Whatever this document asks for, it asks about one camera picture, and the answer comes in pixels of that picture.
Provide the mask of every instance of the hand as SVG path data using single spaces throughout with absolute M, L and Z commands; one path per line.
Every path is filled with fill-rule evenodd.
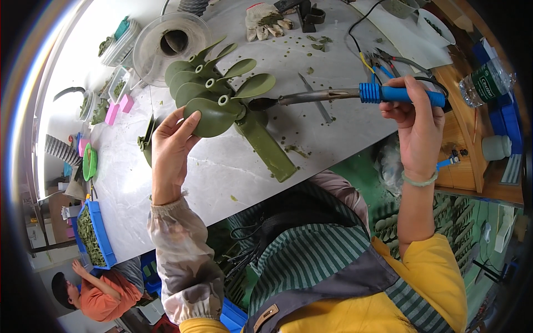
M 385 85 L 405 87 L 412 104 L 381 102 L 383 118 L 398 123 L 401 162 L 405 175 L 415 182 L 428 181 L 436 170 L 442 144 L 444 112 L 432 108 L 425 93 L 426 86 L 411 75 L 390 79 Z
M 193 135 L 201 118 L 195 111 L 184 121 L 181 107 L 163 120 L 152 134 L 152 204 L 170 204 L 181 196 L 187 175 L 187 155 L 200 137 Z
M 256 36 L 259 40 L 264 40 L 269 32 L 274 37 L 281 37 L 285 35 L 282 27 L 288 30 L 293 28 L 291 20 L 284 19 L 275 6 L 264 2 L 255 4 L 246 10 L 245 24 L 246 38 L 249 42 L 253 41 Z
M 85 278 L 89 272 L 81 265 L 78 259 L 74 259 L 72 262 L 72 270 L 80 277 Z

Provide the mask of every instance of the blue soldering iron handle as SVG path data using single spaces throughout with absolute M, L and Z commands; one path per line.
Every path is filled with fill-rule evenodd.
M 426 91 L 426 93 L 430 98 L 431 106 L 444 107 L 446 99 L 443 94 L 432 91 Z M 379 86 L 372 83 L 360 83 L 359 94 L 363 103 L 379 103 L 381 101 L 412 102 L 405 88 Z

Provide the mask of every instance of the bottle label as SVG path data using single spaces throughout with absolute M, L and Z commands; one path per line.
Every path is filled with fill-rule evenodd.
M 494 83 L 494 78 L 490 74 L 487 64 L 484 64 L 470 75 L 475 90 L 483 102 L 486 103 L 502 95 L 496 83 Z

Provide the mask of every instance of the white work glove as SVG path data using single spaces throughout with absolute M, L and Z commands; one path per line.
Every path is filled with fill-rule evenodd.
M 245 23 L 246 38 L 249 42 L 253 41 L 256 36 L 259 40 L 264 40 L 269 32 L 274 37 L 281 37 L 285 35 L 282 27 L 288 30 L 293 28 L 291 20 L 285 19 L 276 7 L 264 2 L 255 4 L 246 10 Z

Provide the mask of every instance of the woman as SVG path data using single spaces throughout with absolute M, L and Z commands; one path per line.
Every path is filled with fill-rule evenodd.
M 379 239 L 369 239 L 361 221 L 366 218 L 358 216 L 364 209 L 354 212 L 360 206 L 349 186 L 294 186 L 230 218 L 242 236 L 243 263 L 259 275 L 244 332 L 465 330 L 463 279 L 448 241 L 434 234 L 435 166 L 445 117 L 412 76 L 387 84 L 406 87 L 413 101 L 379 106 L 384 118 L 398 123 L 405 168 L 398 213 L 402 261 Z M 205 244 L 207 229 L 181 194 L 201 114 L 178 124 L 182 114 L 179 109 L 165 119 L 152 146 L 148 231 L 157 248 L 163 306 L 182 333 L 227 332 L 218 321 L 224 276 Z M 174 166 L 181 166 L 179 172 Z M 323 187 L 343 182 L 326 177 L 333 178 L 314 181 Z

